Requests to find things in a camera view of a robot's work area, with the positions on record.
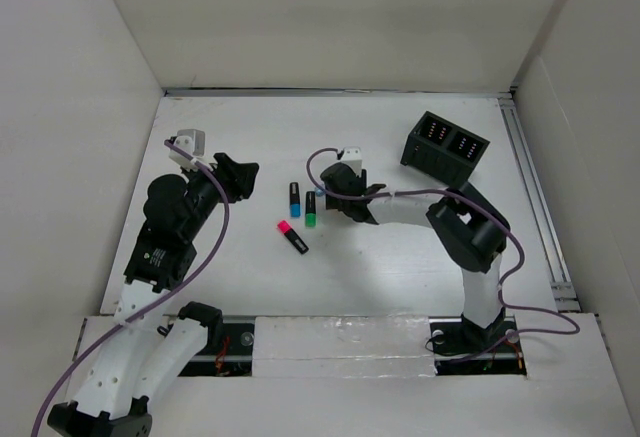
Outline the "pink-capped black highlighter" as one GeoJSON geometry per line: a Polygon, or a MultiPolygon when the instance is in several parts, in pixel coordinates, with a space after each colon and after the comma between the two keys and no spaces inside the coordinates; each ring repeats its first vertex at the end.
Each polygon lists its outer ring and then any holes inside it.
{"type": "Polygon", "coordinates": [[[309,251],[307,244],[286,220],[280,221],[277,228],[299,254],[304,255],[309,251]]]}

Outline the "black two-compartment desk organizer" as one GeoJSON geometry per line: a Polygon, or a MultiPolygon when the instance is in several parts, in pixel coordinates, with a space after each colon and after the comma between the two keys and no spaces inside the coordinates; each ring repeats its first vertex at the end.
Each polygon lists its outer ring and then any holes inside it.
{"type": "Polygon", "coordinates": [[[430,111],[407,136],[400,164],[457,187],[466,182],[490,142],[430,111]]]}

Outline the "aluminium rail at right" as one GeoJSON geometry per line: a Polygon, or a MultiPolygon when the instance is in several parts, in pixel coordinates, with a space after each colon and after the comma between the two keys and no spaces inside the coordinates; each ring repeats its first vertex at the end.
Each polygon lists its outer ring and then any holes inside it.
{"type": "Polygon", "coordinates": [[[510,96],[502,96],[498,102],[533,213],[536,232],[544,251],[556,307],[560,313],[580,313],[582,308],[571,281],[533,158],[519,121],[516,104],[510,96]]]}

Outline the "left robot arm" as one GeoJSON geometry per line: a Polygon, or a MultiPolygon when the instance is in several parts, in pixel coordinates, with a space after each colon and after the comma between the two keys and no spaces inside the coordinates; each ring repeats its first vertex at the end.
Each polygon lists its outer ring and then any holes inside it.
{"type": "Polygon", "coordinates": [[[164,327],[166,310],[212,260],[195,265],[194,239],[216,207],[229,225],[231,204],[251,196],[259,172],[217,153],[211,164],[175,154],[180,174],[152,181],[144,223],[125,268],[114,327],[91,345],[98,353],[87,378],[67,402],[54,405],[48,426],[61,436],[147,436],[152,407],[197,353],[222,344],[219,309],[189,302],[164,327]]]}

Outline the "aluminium rail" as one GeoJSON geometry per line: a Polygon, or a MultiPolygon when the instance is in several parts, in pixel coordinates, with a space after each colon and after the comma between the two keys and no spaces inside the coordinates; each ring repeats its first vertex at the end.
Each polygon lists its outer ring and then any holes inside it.
{"type": "Polygon", "coordinates": [[[510,96],[502,96],[498,102],[533,213],[536,232],[544,251],[556,307],[560,313],[580,313],[582,308],[571,281],[533,158],[519,121],[516,104],[510,96]]]}
{"type": "Polygon", "coordinates": [[[510,92],[430,92],[388,89],[342,89],[342,88],[232,88],[232,87],[173,87],[165,88],[165,97],[328,97],[328,96],[401,96],[401,95],[445,95],[453,97],[507,98],[510,92]]]}

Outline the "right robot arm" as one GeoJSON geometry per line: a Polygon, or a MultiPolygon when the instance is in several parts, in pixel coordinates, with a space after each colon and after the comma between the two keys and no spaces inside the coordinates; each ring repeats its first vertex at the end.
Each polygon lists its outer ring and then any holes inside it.
{"type": "Polygon", "coordinates": [[[499,279],[506,248],[504,217],[470,183],[439,193],[415,196],[384,194],[383,184],[369,186],[366,172],[335,163],[320,176],[326,208],[370,225],[406,224],[435,232],[447,255],[461,269],[464,305],[453,344],[461,353],[492,346],[504,322],[499,279]]]}

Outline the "front mounting rail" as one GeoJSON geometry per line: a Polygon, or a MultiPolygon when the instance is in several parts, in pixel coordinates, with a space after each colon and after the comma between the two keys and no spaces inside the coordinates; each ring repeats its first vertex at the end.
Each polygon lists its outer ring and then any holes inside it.
{"type": "Polygon", "coordinates": [[[520,345],[467,360],[458,318],[422,315],[227,319],[186,377],[413,379],[527,373],[520,345]]]}

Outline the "blue-capped black highlighter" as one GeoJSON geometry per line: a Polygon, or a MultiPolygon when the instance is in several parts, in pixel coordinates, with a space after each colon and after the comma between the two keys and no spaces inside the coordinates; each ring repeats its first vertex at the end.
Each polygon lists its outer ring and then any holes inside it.
{"type": "Polygon", "coordinates": [[[298,182],[289,183],[289,213],[291,218],[301,216],[301,197],[298,182]]]}

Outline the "green-capped black highlighter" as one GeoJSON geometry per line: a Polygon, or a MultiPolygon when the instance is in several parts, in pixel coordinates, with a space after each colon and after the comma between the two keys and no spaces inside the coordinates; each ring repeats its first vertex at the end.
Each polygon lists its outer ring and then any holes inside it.
{"type": "Polygon", "coordinates": [[[305,194],[305,226],[315,228],[316,222],[316,194],[314,191],[307,191],[305,194]]]}

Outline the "aluminium rail at back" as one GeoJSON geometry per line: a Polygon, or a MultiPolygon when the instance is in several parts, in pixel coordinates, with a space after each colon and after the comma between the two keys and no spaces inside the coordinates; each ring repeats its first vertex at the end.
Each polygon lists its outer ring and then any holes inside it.
{"type": "Polygon", "coordinates": [[[510,92],[430,92],[388,89],[342,89],[342,88],[232,88],[232,87],[173,87],[165,88],[165,97],[328,97],[328,96],[401,96],[401,95],[445,95],[453,97],[507,98],[510,92]]]}

